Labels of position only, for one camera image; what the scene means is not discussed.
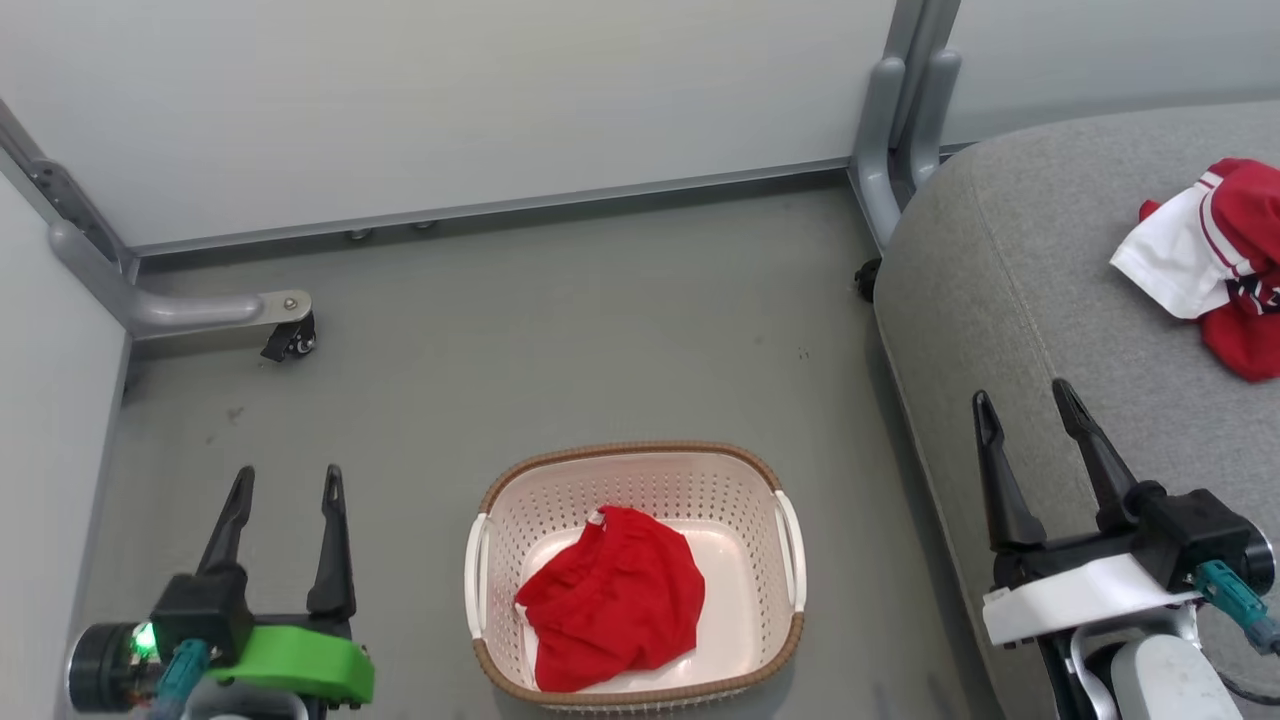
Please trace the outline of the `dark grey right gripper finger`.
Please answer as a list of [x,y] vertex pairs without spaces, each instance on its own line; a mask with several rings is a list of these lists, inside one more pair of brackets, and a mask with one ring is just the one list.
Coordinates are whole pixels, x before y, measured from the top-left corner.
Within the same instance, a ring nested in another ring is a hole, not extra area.
[[1137,519],[1126,506],[1126,497],[1138,486],[1132,470],[1071,383],[1064,378],[1055,378],[1051,386],[1062,427],[1076,443],[1085,464],[1098,506],[1094,515],[1096,525],[1103,533],[1116,533],[1135,527]]
[[986,391],[974,393],[972,411],[989,548],[996,553],[1038,548],[1047,534],[1027,506],[1005,454],[1004,425]]

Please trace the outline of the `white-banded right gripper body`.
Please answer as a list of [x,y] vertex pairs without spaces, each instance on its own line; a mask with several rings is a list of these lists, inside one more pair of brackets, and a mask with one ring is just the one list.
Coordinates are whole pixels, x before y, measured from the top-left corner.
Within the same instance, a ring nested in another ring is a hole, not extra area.
[[1174,634],[1202,647],[1196,593],[1171,592],[1157,583],[1133,557],[1134,537],[1128,530],[993,544],[995,585],[980,609],[988,643],[1019,644],[1171,609],[1187,615],[1174,623]]

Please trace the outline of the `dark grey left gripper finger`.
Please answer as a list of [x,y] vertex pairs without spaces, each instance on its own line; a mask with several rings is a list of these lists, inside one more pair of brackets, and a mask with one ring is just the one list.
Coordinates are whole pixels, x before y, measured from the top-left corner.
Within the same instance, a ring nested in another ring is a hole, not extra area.
[[205,603],[244,602],[248,575],[239,562],[239,546],[252,510],[255,478],[252,465],[238,470],[198,562],[197,589]]
[[340,466],[329,464],[321,498],[324,532],[317,570],[307,593],[312,620],[348,621],[357,611],[346,488]]

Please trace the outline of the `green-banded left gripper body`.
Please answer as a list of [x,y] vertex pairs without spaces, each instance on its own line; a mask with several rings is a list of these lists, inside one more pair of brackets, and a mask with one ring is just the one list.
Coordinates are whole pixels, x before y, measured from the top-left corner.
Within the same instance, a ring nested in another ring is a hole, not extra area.
[[206,678],[288,691],[325,708],[361,708],[374,702],[376,669],[348,618],[266,614],[255,618],[238,661],[210,667]]

